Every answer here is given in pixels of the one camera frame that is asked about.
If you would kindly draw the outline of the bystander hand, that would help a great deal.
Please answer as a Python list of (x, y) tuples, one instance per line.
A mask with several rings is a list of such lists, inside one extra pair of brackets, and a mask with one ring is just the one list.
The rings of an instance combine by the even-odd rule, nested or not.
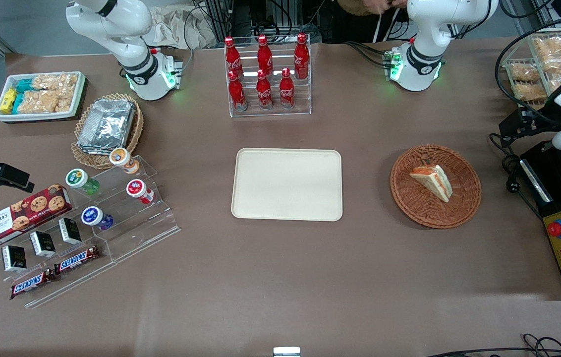
[(396, 7), (406, 8), (407, 0), (363, 0), (363, 5), (371, 14), (383, 14), (385, 11)]

